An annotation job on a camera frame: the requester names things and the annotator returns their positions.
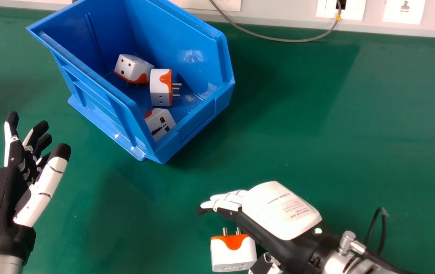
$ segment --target black cable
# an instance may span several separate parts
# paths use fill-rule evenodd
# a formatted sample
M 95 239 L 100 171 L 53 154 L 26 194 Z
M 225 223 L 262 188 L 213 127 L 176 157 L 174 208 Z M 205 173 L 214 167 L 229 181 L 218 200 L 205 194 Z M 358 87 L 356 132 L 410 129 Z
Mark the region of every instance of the black cable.
M 366 260 L 370 260 L 372 263 L 383 267 L 384 269 L 390 271 L 390 272 L 395 272 L 398 274 L 414 274 L 412 272 L 408 272 L 402 269 L 398 269 L 397 267 L 394 267 L 392 264 L 390 264 L 389 262 L 387 262 L 386 260 L 384 260 L 382 257 L 380 257 L 379 255 L 375 254 L 374 252 L 372 252 L 371 250 L 369 250 L 368 248 L 365 250 L 365 252 L 361 255 L 364 259 Z
M 327 36 L 329 33 L 331 33 L 334 28 L 336 28 L 336 25 L 338 24 L 338 21 L 341 19 L 341 2 L 339 0 L 337 0 L 338 3 L 338 15 L 336 16 L 336 19 L 334 21 L 333 26 L 331 27 L 331 29 L 329 29 L 327 32 L 316 36 L 316 37 L 312 37 L 312 38 L 307 38 L 307 39 L 283 39 L 283 38 L 275 38 L 275 37 L 270 37 L 270 36 L 265 36 L 265 35 L 261 35 L 252 31 L 249 31 L 243 27 L 238 26 L 235 22 L 233 22 L 233 20 L 231 20 L 231 18 L 229 18 L 219 7 L 218 5 L 216 5 L 216 3 L 214 2 L 214 0 L 209 0 L 209 2 L 211 2 L 211 4 L 213 5 L 213 7 L 224 17 L 224 19 L 226 19 L 226 21 L 228 21 L 228 23 L 230 23 L 232 26 L 234 26 L 235 28 L 239 29 L 240 31 L 243 31 L 245 33 L 248 33 L 249 35 L 258 37 L 258 38 L 262 38 L 265 40 L 271 40 L 271 41 L 277 41 L 277 42 L 286 42 L 286 43 L 305 43 L 305 42 L 311 42 L 311 41 L 315 41 L 318 40 L 320 38 L 323 38 L 325 36 Z
M 380 238 L 380 243 L 378 244 L 378 249 L 376 251 L 378 255 L 382 254 L 383 248 L 385 247 L 385 239 L 387 238 L 387 211 L 385 210 L 385 208 L 379 207 L 375 211 L 375 214 L 373 215 L 373 220 L 371 220 L 371 224 L 367 236 L 365 238 L 365 241 L 363 241 L 364 245 L 368 245 L 371 234 L 373 233 L 373 230 L 375 228 L 376 219 L 378 218 L 378 214 L 380 212 L 382 212 L 382 234 Z

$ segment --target gray cable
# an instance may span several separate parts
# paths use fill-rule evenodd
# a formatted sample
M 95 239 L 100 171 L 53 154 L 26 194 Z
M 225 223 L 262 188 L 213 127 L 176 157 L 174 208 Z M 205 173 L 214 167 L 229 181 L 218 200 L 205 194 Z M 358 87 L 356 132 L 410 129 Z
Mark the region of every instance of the gray cable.
M 311 42 L 311 41 L 315 41 L 318 40 L 320 38 L 323 38 L 325 36 L 327 36 L 329 33 L 331 33 L 334 28 L 336 28 L 336 25 L 338 24 L 339 18 L 341 17 L 341 2 L 339 0 L 337 0 L 338 2 L 338 17 L 335 19 L 333 27 L 331 29 L 329 29 L 327 32 L 316 36 L 316 37 L 312 37 L 312 38 L 307 38 L 307 39 L 284 39 L 284 38 L 275 38 L 275 37 L 270 37 L 270 36 L 265 36 L 265 35 L 261 35 L 252 31 L 249 31 L 245 28 L 242 28 L 240 26 L 238 26 L 235 22 L 233 22 L 233 20 L 231 20 L 231 18 L 229 18 L 226 14 L 224 14 L 224 12 L 218 7 L 218 5 L 216 5 L 216 3 L 214 2 L 214 0 L 209 0 L 209 2 L 211 2 L 211 4 L 214 6 L 214 8 L 224 17 L 224 19 L 226 19 L 226 21 L 228 21 L 232 26 L 234 26 L 235 28 L 239 29 L 240 31 L 243 31 L 245 33 L 248 33 L 249 35 L 253 35 L 255 37 L 258 38 L 262 38 L 265 40 L 271 40 L 271 41 L 278 41 L 278 42 L 286 42 L 286 43 L 305 43 L 305 42 Z

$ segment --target robotic finger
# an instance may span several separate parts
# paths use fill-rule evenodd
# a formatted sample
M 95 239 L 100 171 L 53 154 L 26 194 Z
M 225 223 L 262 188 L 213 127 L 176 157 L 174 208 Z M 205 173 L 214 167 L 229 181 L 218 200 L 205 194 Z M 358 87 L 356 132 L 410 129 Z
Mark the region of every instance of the robotic finger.
M 66 170 L 70 153 L 70 146 L 66 144 L 54 147 L 37 180 L 16 205 L 15 223 L 33 227 L 52 199 Z

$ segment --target green table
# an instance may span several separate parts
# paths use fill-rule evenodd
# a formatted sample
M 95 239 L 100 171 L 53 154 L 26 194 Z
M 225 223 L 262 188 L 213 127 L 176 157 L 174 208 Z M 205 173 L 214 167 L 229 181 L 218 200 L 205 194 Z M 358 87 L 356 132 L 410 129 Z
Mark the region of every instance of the green table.
M 26 274 L 211 273 L 209 237 L 232 224 L 195 208 L 268 180 L 307 199 L 339 234 L 364 238 L 384 206 L 385 258 L 435 273 L 435 39 L 334 32 L 291 45 L 216 23 L 237 81 L 231 105 L 160 165 L 135 160 L 67 104 L 50 52 L 24 29 L 47 15 L 0 9 L 0 165 L 10 110 L 20 133 L 45 119 L 54 142 L 73 149 Z

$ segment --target blue storage container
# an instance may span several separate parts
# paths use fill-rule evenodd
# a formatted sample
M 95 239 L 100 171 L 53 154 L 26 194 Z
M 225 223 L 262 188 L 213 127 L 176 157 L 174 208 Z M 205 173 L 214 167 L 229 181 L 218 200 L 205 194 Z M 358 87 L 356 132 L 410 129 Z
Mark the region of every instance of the blue storage container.
M 223 33 L 167 0 L 79 0 L 27 27 L 48 47 L 77 111 L 138 160 L 165 163 L 226 108 L 235 84 Z M 119 54 L 173 70 L 177 123 L 158 142 L 144 115 L 148 85 L 114 74 Z

